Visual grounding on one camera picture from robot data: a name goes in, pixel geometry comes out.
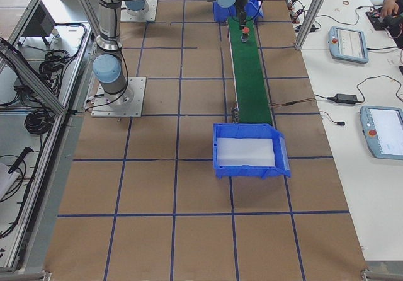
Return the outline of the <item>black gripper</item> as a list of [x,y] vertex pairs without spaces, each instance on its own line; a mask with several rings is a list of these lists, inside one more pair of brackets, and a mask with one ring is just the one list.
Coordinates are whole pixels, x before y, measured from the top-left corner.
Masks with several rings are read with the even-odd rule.
[[248,4],[248,0],[236,0],[236,12],[237,17],[239,19],[239,29],[242,30],[246,25],[246,5]]

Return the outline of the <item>person hand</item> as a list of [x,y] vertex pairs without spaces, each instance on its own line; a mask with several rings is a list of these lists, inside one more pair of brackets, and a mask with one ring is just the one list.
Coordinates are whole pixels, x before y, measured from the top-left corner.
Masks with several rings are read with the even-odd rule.
[[385,18],[387,16],[398,15],[400,12],[400,0],[383,0],[380,16]]

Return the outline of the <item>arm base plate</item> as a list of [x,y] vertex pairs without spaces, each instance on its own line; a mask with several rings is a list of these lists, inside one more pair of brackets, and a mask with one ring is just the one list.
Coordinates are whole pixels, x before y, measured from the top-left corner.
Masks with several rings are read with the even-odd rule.
[[121,8],[122,22],[155,22],[157,0],[123,1]]
[[130,77],[128,87],[123,93],[110,95],[104,92],[101,84],[98,85],[98,94],[103,94],[94,100],[90,109],[94,118],[125,118],[142,116],[142,107],[145,94],[145,77]]

